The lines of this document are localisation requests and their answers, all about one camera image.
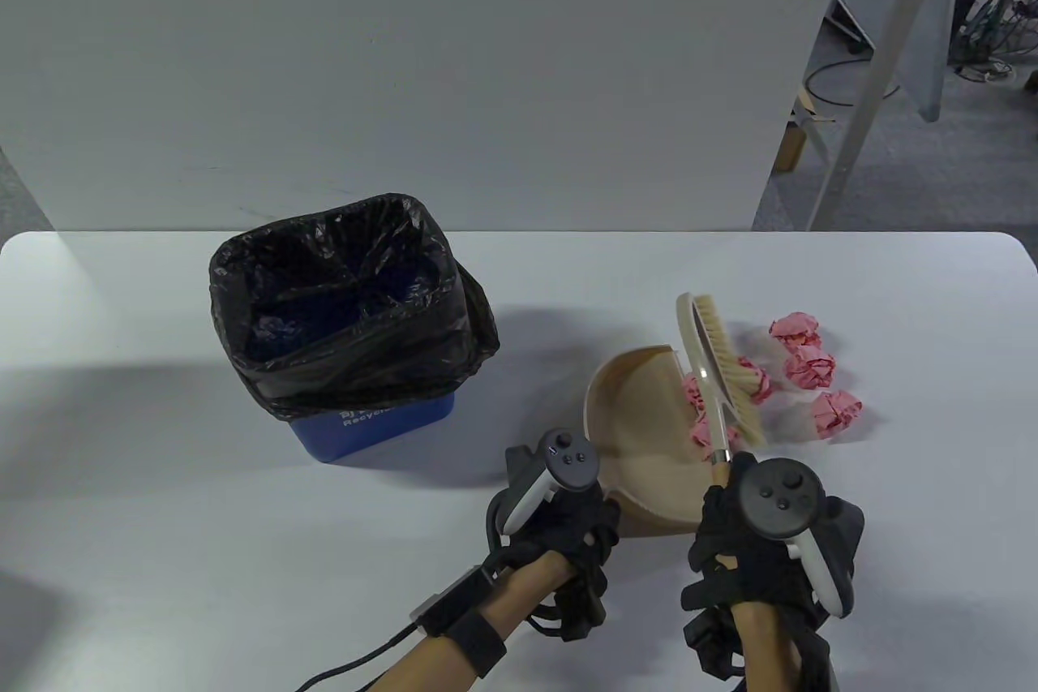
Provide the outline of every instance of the trash can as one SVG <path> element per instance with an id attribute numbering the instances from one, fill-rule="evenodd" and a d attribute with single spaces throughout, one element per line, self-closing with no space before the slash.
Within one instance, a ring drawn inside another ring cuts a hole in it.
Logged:
<path id="1" fill-rule="evenodd" d="M 245 387 L 326 463 L 445 417 L 499 347 L 483 288 L 408 195 L 233 237 L 210 295 Z"/>

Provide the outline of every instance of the vr controller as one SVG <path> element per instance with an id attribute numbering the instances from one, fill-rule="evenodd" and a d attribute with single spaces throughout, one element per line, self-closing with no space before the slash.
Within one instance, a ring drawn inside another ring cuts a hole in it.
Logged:
<path id="1" fill-rule="evenodd" d="M 852 503 L 827 497 L 811 468 L 795 460 L 765 460 L 739 481 L 742 515 L 758 534 L 783 541 L 800 559 L 819 604 L 843 618 L 854 607 L 854 553 L 865 515 Z"/>
<path id="2" fill-rule="evenodd" d="M 494 525 L 501 535 L 514 535 L 543 502 L 559 490 L 583 492 L 598 480 L 598 452 L 585 437 L 570 430 L 549 430 L 537 450 L 515 446 L 504 451 L 509 489 Z"/>

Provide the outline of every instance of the brush bristles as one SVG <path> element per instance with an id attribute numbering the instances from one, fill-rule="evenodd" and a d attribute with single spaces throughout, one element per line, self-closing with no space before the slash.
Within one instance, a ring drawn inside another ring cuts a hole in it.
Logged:
<path id="1" fill-rule="evenodd" d="M 761 414 L 753 402 L 753 395 L 760 389 L 760 377 L 755 370 L 739 364 L 738 355 L 728 339 L 728 333 L 725 332 L 725 325 L 717 314 L 713 298 L 703 295 L 693 300 L 704 329 L 707 331 L 707 338 L 710 339 L 717 366 L 732 396 L 732 404 L 739 416 L 740 432 L 750 446 L 763 446 L 766 439 L 761 424 Z"/>

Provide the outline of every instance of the hand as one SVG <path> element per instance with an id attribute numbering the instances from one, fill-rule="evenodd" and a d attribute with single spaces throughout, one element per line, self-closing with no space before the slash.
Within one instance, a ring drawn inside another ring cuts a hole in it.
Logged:
<path id="1" fill-rule="evenodd" d="M 620 541 L 620 505 L 605 500 L 600 485 L 584 492 L 559 490 L 541 503 L 523 528 L 512 536 L 510 549 L 540 557 L 557 552 L 578 575 L 602 576 L 602 565 Z M 601 585 L 605 591 L 604 577 Z"/>
<path id="2" fill-rule="evenodd" d="M 814 613 L 811 584 L 800 562 L 790 559 L 784 543 L 758 535 L 742 517 L 739 481 L 756 465 L 755 455 L 737 453 L 728 487 L 711 487 L 703 498 L 703 522 L 688 550 L 688 564 L 704 579 L 682 591 L 686 611 L 756 602 Z"/>
<path id="3" fill-rule="evenodd" d="M 605 500 L 602 488 L 595 483 L 583 492 L 556 492 L 550 502 L 543 502 L 529 521 L 511 536 L 511 544 L 499 548 L 493 531 L 493 514 L 498 498 L 488 511 L 488 536 L 491 555 L 485 565 L 522 568 L 543 564 L 549 560 L 565 560 L 573 578 L 555 590 L 554 606 L 539 606 L 534 616 L 561 621 L 561 627 L 545 628 L 531 622 L 540 632 L 557 635 L 565 640 L 585 637 L 589 631 L 605 620 L 601 597 L 608 586 L 602 565 L 609 558 L 620 535 L 620 506 L 616 500 Z"/>

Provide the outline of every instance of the wrist strap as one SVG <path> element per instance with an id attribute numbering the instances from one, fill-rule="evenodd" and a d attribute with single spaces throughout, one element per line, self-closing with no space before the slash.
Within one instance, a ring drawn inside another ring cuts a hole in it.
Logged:
<path id="1" fill-rule="evenodd" d="M 486 679 L 508 649 L 504 641 L 476 609 L 470 609 L 444 633 L 458 644 L 475 674 Z"/>

